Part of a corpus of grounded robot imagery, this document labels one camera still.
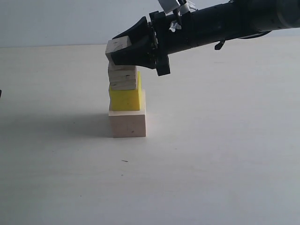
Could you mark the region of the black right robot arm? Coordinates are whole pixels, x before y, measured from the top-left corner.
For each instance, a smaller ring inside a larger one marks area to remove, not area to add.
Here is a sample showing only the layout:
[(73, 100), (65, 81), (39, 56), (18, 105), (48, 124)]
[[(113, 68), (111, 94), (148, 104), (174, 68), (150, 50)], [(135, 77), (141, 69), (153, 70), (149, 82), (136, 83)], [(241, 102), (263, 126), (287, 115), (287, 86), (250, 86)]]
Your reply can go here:
[(141, 66), (167, 75), (170, 54), (211, 43), (220, 50), (228, 40), (300, 26), (297, 0), (231, 0), (203, 9), (193, 8), (187, 0), (162, 0), (160, 6), (162, 11), (150, 13), (120, 34), (131, 44), (111, 54), (115, 65)]

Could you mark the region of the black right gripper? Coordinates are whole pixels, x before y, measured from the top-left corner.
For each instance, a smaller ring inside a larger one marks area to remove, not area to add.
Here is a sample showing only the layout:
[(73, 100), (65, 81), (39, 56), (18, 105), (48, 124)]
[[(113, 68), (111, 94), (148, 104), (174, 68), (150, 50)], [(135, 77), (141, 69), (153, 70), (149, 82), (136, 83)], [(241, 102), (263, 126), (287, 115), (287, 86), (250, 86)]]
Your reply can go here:
[[(112, 53), (118, 66), (140, 66), (156, 69), (157, 75), (170, 74), (168, 55), (190, 48), (190, 12), (166, 15), (155, 11), (112, 39), (128, 36), (131, 46)], [(155, 51), (152, 49), (152, 32)]]

